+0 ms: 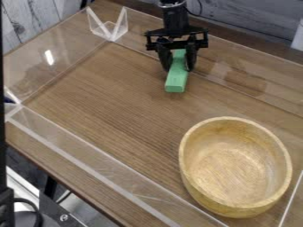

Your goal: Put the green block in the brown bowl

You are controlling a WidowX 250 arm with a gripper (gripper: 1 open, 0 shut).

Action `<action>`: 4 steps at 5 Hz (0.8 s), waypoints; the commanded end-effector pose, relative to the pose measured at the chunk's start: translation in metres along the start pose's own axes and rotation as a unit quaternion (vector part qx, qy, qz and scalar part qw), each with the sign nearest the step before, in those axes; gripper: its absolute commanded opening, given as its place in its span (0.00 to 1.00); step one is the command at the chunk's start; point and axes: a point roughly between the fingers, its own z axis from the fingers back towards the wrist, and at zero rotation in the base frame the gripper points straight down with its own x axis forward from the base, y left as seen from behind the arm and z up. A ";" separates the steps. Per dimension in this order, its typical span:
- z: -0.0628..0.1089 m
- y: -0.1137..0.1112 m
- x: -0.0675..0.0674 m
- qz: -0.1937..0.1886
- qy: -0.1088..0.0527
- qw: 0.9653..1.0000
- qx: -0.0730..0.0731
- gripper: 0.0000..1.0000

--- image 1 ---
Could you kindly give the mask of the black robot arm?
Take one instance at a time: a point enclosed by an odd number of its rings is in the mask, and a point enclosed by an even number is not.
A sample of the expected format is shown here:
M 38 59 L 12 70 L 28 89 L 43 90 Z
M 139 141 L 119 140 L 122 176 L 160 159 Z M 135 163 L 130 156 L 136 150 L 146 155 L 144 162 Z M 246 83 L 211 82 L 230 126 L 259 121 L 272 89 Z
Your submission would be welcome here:
M 186 0 L 160 0 L 163 27 L 144 33 L 146 49 L 158 53 L 162 67 L 172 67 L 172 50 L 184 50 L 184 65 L 192 71 L 198 51 L 208 47 L 208 29 L 192 26 Z

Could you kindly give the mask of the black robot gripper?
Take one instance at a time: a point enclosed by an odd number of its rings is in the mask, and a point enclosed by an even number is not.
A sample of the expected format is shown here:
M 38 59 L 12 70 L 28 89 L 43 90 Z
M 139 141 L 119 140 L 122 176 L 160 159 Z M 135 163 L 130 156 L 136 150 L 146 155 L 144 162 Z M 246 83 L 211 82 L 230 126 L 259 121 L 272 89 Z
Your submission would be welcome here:
M 163 28 L 144 33 L 146 48 L 158 52 L 162 67 L 170 71 L 172 64 L 171 50 L 186 48 L 186 64 L 194 70 L 196 50 L 208 47 L 208 29 L 190 24 L 190 11 L 186 1 L 160 1 Z

